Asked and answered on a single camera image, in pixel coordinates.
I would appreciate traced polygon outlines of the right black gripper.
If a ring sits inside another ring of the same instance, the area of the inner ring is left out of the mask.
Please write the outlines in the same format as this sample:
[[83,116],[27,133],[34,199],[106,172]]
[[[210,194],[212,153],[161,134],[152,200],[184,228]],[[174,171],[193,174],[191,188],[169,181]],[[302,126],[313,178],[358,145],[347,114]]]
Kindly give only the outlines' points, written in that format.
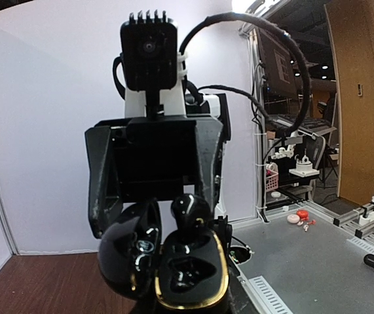
[[172,201],[193,186],[213,213],[223,124],[216,118],[120,118],[85,132],[88,221],[95,238],[122,213],[122,203]]

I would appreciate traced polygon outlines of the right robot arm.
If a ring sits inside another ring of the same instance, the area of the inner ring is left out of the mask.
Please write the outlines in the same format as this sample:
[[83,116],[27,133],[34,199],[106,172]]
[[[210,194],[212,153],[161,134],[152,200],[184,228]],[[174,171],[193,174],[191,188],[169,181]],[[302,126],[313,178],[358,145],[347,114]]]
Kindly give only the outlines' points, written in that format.
[[227,100],[182,83],[181,57],[132,60],[121,55],[119,85],[127,115],[86,130],[88,221],[95,238],[126,203],[172,201],[192,186],[215,209],[223,146],[230,135]]

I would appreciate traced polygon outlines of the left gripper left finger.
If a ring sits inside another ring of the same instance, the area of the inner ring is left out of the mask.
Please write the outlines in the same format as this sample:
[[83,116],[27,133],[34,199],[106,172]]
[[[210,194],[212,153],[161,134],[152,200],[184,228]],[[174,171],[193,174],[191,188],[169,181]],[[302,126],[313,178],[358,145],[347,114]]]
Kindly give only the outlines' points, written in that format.
[[130,311],[130,314],[154,314],[156,310],[156,301],[154,300],[139,300]]

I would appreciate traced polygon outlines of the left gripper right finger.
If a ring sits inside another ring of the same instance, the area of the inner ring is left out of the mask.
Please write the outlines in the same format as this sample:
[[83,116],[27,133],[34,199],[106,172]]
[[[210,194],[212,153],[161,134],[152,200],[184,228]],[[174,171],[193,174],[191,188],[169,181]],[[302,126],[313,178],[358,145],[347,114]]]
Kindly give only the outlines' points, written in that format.
[[229,276],[229,313],[258,314],[242,284],[234,275]]

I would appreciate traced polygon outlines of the black earbud charging case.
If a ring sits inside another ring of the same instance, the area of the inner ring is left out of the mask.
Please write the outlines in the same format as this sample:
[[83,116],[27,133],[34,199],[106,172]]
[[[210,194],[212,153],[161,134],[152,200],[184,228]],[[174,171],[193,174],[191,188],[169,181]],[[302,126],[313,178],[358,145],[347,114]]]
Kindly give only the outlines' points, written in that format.
[[156,301],[155,313],[228,313],[228,265],[209,222],[162,237],[157,201],[131,205],[102,236],[102,277],[125,298]]

